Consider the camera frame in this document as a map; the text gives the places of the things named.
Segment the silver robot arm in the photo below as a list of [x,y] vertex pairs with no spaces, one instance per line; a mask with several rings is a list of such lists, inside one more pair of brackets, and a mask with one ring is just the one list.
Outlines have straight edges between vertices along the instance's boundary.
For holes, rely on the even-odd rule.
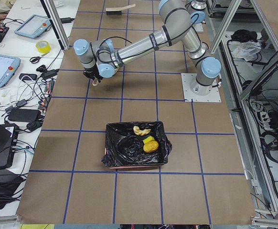
[[88,42],[78,39],[73,44],[75,54],[92,80],[101,81],[112,77],[119,68],[163,47],[182,42],[192,60],[197,75],[190,89],[197,95],[209,94],[215,78],[221,70],[220,62],[209,53],[208,45],[202,42],[193,27],[204,20],[204,0],[192,0],[183,4],[180,0],[162,0],[158,11],[162,27],[147,37],[122,49],[115,50],[112,39]]
[[198,24],[205,19],[206,0],[192,0],[188,7],[191,23]]

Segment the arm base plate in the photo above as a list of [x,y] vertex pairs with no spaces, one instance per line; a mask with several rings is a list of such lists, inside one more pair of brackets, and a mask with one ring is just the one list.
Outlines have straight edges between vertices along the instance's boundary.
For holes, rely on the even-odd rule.
[[182,89],[185,102],[220,103],[218,83],[214,79],[210,86],[202,86],[196,81],[196,73],[181,73]]
[[193,28],[198,32],[198,33],[203,33],[203,19],[199,15],[194,15],[191,17],[191,22]]

